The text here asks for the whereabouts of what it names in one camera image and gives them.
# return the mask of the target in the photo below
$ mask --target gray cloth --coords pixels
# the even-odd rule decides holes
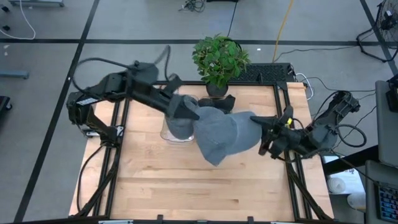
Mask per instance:
[[[193,122],[193,132],[203,157],[218,166],[227,156],[254,147],[261,138],[261,125],[250,120],[255,114],[245,111],[224,114],[213,107],[195,111],[200,116]]]
[[[185,95],[183,97],[183,102],[187,108],[195,111],[199,106],[197,100],[191,96]],[[166,117],[166,124],[170,132],[177,139],[188,139],[193,134],[193,120],[183,119],[183,118],[169,118]]]

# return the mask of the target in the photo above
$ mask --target gray floor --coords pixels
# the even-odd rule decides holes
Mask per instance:
[[[376,16],[377,0],[367,0]],[[228,33],[234,4],[213,2],[203,13],[178,12],[184,0],[101,0],[88,33],[88,39],[201,39],[206,35]],[[79,39],[93,0],[65,0],[65,8],[38,6],[25,8],[25,14],[40,39]],[[231,29],[231,38],[241,40],[275,40],[289,0],[241,0]],[[12,27],[10,34],[29,37],[18,7],[12,13],[0,12],[1,24]],[[370,28],[359,1],[301,0],[296,1],[283,30],[281,40],[354,40]],[[376,41],[374,35],[367,41]],[[0,78],[0,95],[12,98],[14,109],[2,119],[0,129],[0,223],[12,222],[29,181],[45,133],[54,112],[77,44],[0,44],[0,67],[30,71],[28,80]],[[183,80],[198,80],[190,59],[191,44],[172,44],[169,72]],[[270,62],[273,45],[243,45],[253,62]],[[278,52],[292,49],[334,48],[336,46],[280,45]],[[80,58],[104,57],[122,63],[134,60],[153,61],[164,44],[85,44]],[[380,47],[366,47],[383,56]],[[290,62],[296,72],[319,77],[330,88],[372,90],[376,80],[392,76],[387,63],[363,55],[358,47],[336,51],[294,52],[283,55],[279,62]],[[97,83],[109,72],[120,68],[93,62],[76,72],[82,85]],[[310,80],[315,96],[308,102],[316,113],[331,93],[317,80]],[[367,93],[355,93],[362,97]],[[375,105],[374,97],[361,100],[361,109],[350,114],[344,123],[356,124]],[[376,113],[370,114],[359,127],[367,134],[365,147],[377,143],[374,131]],[[349,141],[361,139],[352,134]],[[68,215],[86,140],[72,126],[64,108],[53,134],[52,142],[37,186],[28,206],[25,221],[63,218]],[[340,145],[338,151],[351,154],[360,149]],[[348,207],[344,197],[332,198],[336,218],[361,223],[363,216]]]

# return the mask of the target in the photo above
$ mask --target yellow cable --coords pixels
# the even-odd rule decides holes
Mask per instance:
[[[290,12],[290,10],[291,10],[291,8],[293,6],[293,2],[294,2],[294,0],[290,0],[289,8],[287,9],[287,12],[285,14],[284,21],[282,22],[282,25],[279,28],[278,37],[276,38],[276,43],[275,43],[274,56],[272,57],[272,63],[275,62],[276,52],[278,51],[279,38],[280,38],[280,35],[282,33],[282,30],[284,29],[284,26],[285,26],[285,23],[286,23],[286,20],[287,20],[287,16],[289,15],[289,12]]]

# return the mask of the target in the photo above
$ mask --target wooden tabletop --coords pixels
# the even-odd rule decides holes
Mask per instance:
[[[311,121],[302,83],[288,83],[294,117],[304,125]],[[180,94],[206,96],[204,86],[182,86]],[[233,112],[253,111],[258,116],[276,114],[275,98],[269,86],[230,86],[236,97]],[[113,104],[96,105],[96,115],[109,124]],[[285,164],[269,154],[258,155],[259,144],[252,149],[227,156],[214,167],[204,160],[198,146],[169,144],[160,137],[164,115],[132,101],[119,164],[111,218],[165,220],[247,220],[293,221],[292,203]],[[90,139],[83,161],[99,146]],[[98,186],[104,150],[87,165],[81,183],[81,206]],[[319,156],[303,161],[308,191],[319,206],[333,216]],[[101,213],[108,190],[103,194]],[[76,213],[76,193],[70,214]]]

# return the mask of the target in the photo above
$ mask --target potted plant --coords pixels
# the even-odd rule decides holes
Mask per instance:
[[[238,43],[219,35],[199,41],[192,55],[209,96],[224,96],[229,79],[246,71],[246,64],[250,63],[248,53]]]

